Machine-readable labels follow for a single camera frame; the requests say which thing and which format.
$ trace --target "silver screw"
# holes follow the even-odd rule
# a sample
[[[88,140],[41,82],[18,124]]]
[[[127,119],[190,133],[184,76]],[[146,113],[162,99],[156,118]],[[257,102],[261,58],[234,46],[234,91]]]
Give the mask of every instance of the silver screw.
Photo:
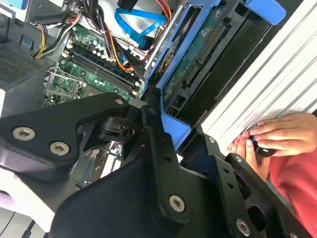
[[[124,103],[121,99],[118,99],[118,98],[115,100],[115,102],[120,104],[120,105],[123,105],[123,103]]]
[[[208,140],[212,143],[212,144],[215,144],[216,141],[212,138],[212,137],[208,137]]]
[[[236,221],[236,225],[237,225],[238,230],[242,234],[244,234],[244,236],[249,237],[251,235],[250,228],[245,221],[243,221],[242,219],[238,219]]]
[[[294,233],[290,233],[291,238],[297,238],[297,235],[295,235]]]
[[[50,145],[50,150],[53,154],[63,156],[69,152],[69,146],[64,142],[57,141]]]
[[[237,161],[239,162],[239,163],[241,163],[242,162],[242,159],[239,157],[239,156],[235,156],[236,157],[236,159],[237,159]]]
[[[13,130],[12,135],[15,139],[28,141],[35,137],[35,131],[28,127],[18,127]]]
[[[172,195],[169,197],[169,204],[176,212],[183,212],[185,210],[185,203],[177,195]]]
[[[157,114],[156,111],[155,111],[153,108],[149,108],[149,112],[150,112],[150,113],[153,113],[154,115]]]

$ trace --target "white surface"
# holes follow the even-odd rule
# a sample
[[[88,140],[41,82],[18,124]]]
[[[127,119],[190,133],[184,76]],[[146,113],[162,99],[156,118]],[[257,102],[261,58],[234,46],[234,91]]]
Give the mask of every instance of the white surface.
[[[203,123],[222,152],[259,120],[316,108],[316,5],[316,0],[303,1]]]
[[[0,168],[0,207],[25,215],[49,232],[55,213],[13,172]]]
[[[2,109],[4,105],[4,98],[5,98],[5,91],[0,89],[0,117],[1,117]]]
[[[13,212],[0,208],[0,232],[4,229],[8,221],[10,220]],[[30,225],[32,219],[19,213],[15,213],[12,221],[6,228],[1,238],[21,238],[24,231]],[[30,238],[43,238],[45,232],[35,224],[31,230]]]

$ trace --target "white metal panel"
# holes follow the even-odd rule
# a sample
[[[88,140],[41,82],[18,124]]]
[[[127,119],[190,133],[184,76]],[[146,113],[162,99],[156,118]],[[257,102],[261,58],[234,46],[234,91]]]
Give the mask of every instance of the white metal panel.
[[[316,106],[317,1],[304,0],[203,123],[222,152],[261,119]]]

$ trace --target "blue plastic handle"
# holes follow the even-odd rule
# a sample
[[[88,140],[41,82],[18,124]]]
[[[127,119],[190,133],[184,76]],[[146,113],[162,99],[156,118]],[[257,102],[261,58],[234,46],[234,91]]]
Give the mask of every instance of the blue plastic handle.
[[[246,0],[245,6],[272,25],[286,16],[286,10],[275,0]]]
[[[133,16],[139,16],[144,18],[149,18],[156,20],[154,24],[149,26],[147,29],[145,29],[143,32],[138,33],[136,30],[134,30],[131,26],[129,26],[128,23],[126,23],[120,14],[128,14]],[[130,35],[130,38],[134,40],[136,43],[139,44],[140,48],[143,48],[147,41],[143,39],[143,36],[148,35],[150,32],[154,31],[156,28],[158,28],[161,25],[164,25],[167,22],[167,17],[164,15],[151,13],[147,11],[140,11],[136,9],[132,9],[131,11],[126,11],[123,8],[117,8],[114,13],[114,18],[117,21],[117,23],[121,26],[121,28]]]

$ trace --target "finger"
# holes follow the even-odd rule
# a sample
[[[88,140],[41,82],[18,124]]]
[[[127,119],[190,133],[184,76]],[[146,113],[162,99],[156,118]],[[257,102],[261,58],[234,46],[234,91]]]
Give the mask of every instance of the finger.
[[[270,165],[271,157],[263,158],[263,163],[261,165],[261,172],[259,173],[260,178],[265,182],[267,180],[269,165]]]
[[[260,141],[260,140],[295,140],[295,139],[302,139],[305,140],[307,137],[304,135],[304,132],[302,129],[279,129],[274,130],[268,133],[255,135],[254,140]]]
[[[247,131],[244,131],[242,133],[242,136],[236,151],[236,153],[239,154],[243,158],[246,157],[246,142],[248,137],[249,137],[249,133]]]
[[[304,148],[306,142],[302,140],[260,140],[258,146],[275,150],[294,150]]]
[[[228,146],[228,148],[227,148],[227,150],[226,150],[226,153],[225,153],[225,156],[227,156],[229,153],[231,153],[232,145],[233,145],[233,143],[231,143],[231,144]]]
[[[290,121],[290,118],[283,117],[283,118],[277,118],[277,119],[271,119],[271,120],[262,120],[257,123],[258,126],[273,124],[277,122],[284,122],[284,121]]]
[[[298,125],[294,121],[276,122],[273,124],[267,124],[259,127],[252,128],[250,130],[251,135],[259,135],[279,129],[292,129],[297,128]]]
[[[282,118],[277,118],[277,119],[271,119],[271,120],[262,120],[257,123],[258,126],[262,125],[267,125],[267,124],[272,124],[272,123],[277,123],[277,122],[284,122],[284,121],[292,121],[293,119],[297,118],[298,114],[293,114],[289,116],[285,116]]]
[[[253,143],[251,140],[247,140],[246,142],[246,162],[252,167],[253,170],[257,170],[257,160],[256,154],[254,152]]]
[[[241,139],[241,135],[239,135],[236,140],[234,141],[233,145],[232,145],[232,148],[231,148],[231,152],[232,153],[236,153],[237,151],[237,148],[238,148],[238,145],[239,145],[239,142],[240,142],[240,139]]]

